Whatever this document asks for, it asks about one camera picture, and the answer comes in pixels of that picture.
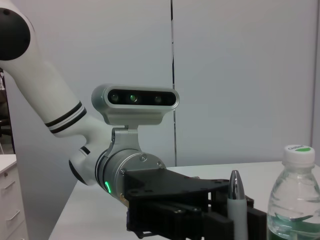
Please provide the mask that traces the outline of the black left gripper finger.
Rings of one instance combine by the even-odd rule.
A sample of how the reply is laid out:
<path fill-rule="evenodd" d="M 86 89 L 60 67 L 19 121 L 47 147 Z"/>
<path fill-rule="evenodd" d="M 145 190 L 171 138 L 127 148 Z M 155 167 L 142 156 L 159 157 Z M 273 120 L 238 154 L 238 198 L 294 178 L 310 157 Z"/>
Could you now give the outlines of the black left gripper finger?
<path fill-rule="evenodd" d="M 247 202 L 247 229 L 249 240 L 267 239 L 267 213 L 254 208 L 254 200 L 245 196 Z"/>

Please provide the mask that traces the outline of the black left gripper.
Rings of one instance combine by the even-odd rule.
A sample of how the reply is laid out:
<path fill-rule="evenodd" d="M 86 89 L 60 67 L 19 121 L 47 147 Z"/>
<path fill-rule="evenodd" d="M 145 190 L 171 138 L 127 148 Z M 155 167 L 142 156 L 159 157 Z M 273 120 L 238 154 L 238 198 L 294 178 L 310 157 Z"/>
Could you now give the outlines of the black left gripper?
<path fill-rule="evenodd" d="M 228 188 L 227 179 L 196 179 L 164 168 L 128 171 L 127 230 L 169 240 L 233 240 L 234 221 L 219 214 Z"/>

